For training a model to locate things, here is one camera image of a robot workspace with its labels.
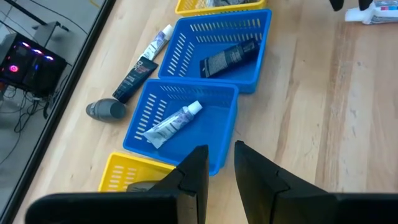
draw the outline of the tile floor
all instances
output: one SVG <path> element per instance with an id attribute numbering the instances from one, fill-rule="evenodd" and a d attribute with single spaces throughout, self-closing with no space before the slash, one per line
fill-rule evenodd
<path id="1" fill-rule="evenodd" d="M 34 4 L 30 0 L 14 1 L 17 1 L 22 7 L 28 9 L 45 22 L 59 21 L 69 28 L 69 32 L 59 27 L 56 28 L 47 48 L 65 58 L 68 63 L 74 64 L 86 39 L 85 32 L 90 31 L 99 8 L 90 3 L 89 0 L 36 0 L 36 2 L 70 18 L 84 29 L 83 31 L 67 19 Z M 100 6 L 102 2 L 103 0 L 95 0 L 95 3 Z M 4 0 L 0 0 L 0 20 L 29 38 L 32 38 L 35 33 L 32 26 L 38 24 L 19 10 L 11 7 Z M 8 33 L 8 29 L 0 24 L 0 42 Z M 68 66 L 60 80 L 69 75 L 70 70 L 71 66 Z M 11 88 L 5 93 L 6 96 L 12 96 L 13 94 Z M 43 117 L 42 111 L 33 115 L 27 122 L 23 132 L 21 132 L 21 138 L 16 148 L 1 163 L 18 140 L 18 134 L 14 132 L 14 126 L 18 122 L 19 112 L 9 112 L 18 111 L 21 108 L 22 99 L 23 94 L 18 90 L 14 97 L 5 98 L 3 102 L 0 101 L 0 216 L 47 122 Z M 31 103 L 27 102 L 21 113 L 25 112 L 30 105 Z"/>

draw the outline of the wooden tabletop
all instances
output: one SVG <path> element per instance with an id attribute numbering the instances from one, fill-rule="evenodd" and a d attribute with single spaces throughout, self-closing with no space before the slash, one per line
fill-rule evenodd
<path id="1" fill-rule="evenodd" d="M 139 94 L 116 124 L 89 118 L 85 107 L 111 97 L 156 33 L 176 23 L 176 4 L 116 2 L 15 223 L 44 195 L 96 191 L 109 154 L 127 152 L 122 142 Z M 346 1 L 345 9 L 355 4 Z M 269 0 L 268 7 L 273 17 L 260 82 L 255 94 L 239 97 L 231 149 L 243 140 L 328 191 L 396 192 L 398 25 L 345 23 L 327 0 Z M 247 223 L 233 150 L 210 178 L 207 220 Z"/>

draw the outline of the tube cap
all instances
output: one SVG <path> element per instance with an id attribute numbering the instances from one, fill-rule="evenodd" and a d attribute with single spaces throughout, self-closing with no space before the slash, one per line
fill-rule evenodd
<path id="1" fill-rule="evenodd" d="M 201 106 L 201 104 L 199 103 L 199 101 L 195 101 L 193 103 L 191 103 L 191 105 L 188 106 L 188 110 L 192 115 L 197 114 L 203 107 Z"/>
<path id="2" fill-rule="evenodd" d="M 348 9 L 346 11 L 346 22 L 362 22 L 365 20 L 366 12 L 359 10 L 359 8 Z"/>
<path id="3" fill-rule="evenodd" d="M 166 35 L 166 40 L 170 40 L 171 36 L 173 35 L 173 31 L 174 28 L 170 24 L 162 30 L 162 32 Z"/>

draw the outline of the basket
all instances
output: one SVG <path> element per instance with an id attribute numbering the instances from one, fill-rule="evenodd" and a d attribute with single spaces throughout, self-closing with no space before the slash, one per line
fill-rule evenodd
<path id="1" fill-rule="evenodd" d="M 206 7 L 206 0 L 179 0 L 177 7 L 175 8 L 175 13 L 184 17 L 200 16 L 200 15 L 216 14 L 221 12 L 236 12 L 236 11 L 246 11 L 253 9 L 264 9 L 266 4 L 267 4 L 266 0 L 259 0 L 258 2 L 254 3 L 238 4 L 233 6 Z"/>
<path id="2" fill-rule="evenodd" d="M 203 109 L 159 149 L 143 133 L 183 106 L 198 100 Z M 235 124 L 238 89 L 222 83 L 185 80 L 148 80 L 132 117 L 123 147 L 178 165 L 195 147 L 209 146 L 209 173 L 216 175 L 225 164 Z"/>
<path id="3" fill-rule="evenodd" d="M 271 23 L 268 9 L 180 19 L 165 53 L 159 78 L 237 85 L 240 93 L 254 93 L 259 80 Z M 216 78 L 200 78 L 200 60 L 244 40 L 255 38 L 260 51 L 253 60 Z"/>
<path id="4" fill-rule="evenodd" d="M 113 152 L 106 163 L 98 191 L 125 192 L 129 184 L 162 180 L 175 167 L 149 159 Z"/>

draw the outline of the white toothpaste tube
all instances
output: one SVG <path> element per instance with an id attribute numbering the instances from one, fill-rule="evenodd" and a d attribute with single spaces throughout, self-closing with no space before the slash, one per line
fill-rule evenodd
<path id="1" fill-rule="evenodd" d="M 362 22 L 363 24 L 398 22 L 398 1 L 375 1 L 363 11 L 358 7 L 348 9 L 345 21 Z"/>
<path id="2" fill-rule="evenodd" d="M 145 49 L 144 53 L 139 58 L 145 57 L 149 60 L 155 59 L 155 57 L 170 40 L 173 31 L 174 28 L 171 25 L 167 25 L 166 28 L 164 28 L 156 35 L 155 39 L 149 44 L 149 46 Z"/>
<path id="3" fill-rule="evenodd" d="M 150 130 L 144 133 L 157 149 L 170 139 L 179 129 L 190 122 L 194 115 L 202 109 L 198 101 L 193 102 L 189 106 L 184 106 L 173 115 L 169 116 Z"/>

